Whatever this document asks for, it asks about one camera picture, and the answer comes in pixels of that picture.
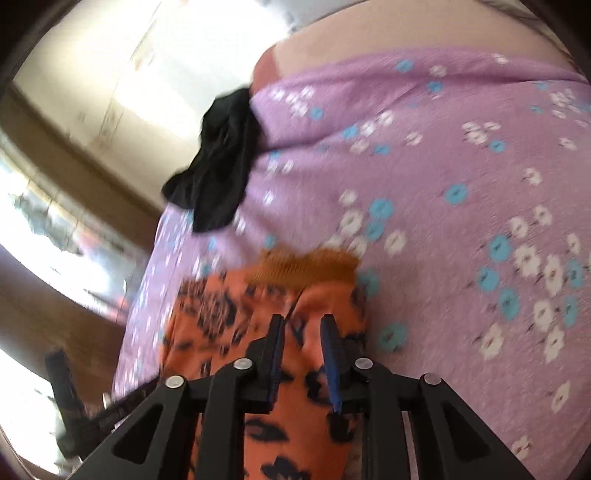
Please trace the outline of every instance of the metal rivet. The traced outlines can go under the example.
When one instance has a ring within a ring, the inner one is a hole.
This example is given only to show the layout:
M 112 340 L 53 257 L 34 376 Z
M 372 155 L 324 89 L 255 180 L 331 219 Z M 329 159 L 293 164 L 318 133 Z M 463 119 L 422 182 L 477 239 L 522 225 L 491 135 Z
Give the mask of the metal rivet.
M 165 382 L 165 385 L 168 388 L 178 388 L 183 384 L 184 384 L 184 378 L 179 377 L 178 375 L 173 375 L 172 377 L 168 377 Z
M 428 385 L 439 385 L 441 377 L 437 374 L 425 374 L 425 383 Z
M 248 370 L 252 367 L 252 360 L 250 358 L 239 358 L 234 362 L 234 368 L 237 370 Z
M 372 368 L 374 365 L 374 363 L 369 359 L 369 358 L 365 358 L 364 356 L 361 358 L 358 358 L 355 361 L 355 366 L 357 368 L 359 368 L 360 370 L 369 370 L 370 368 Z

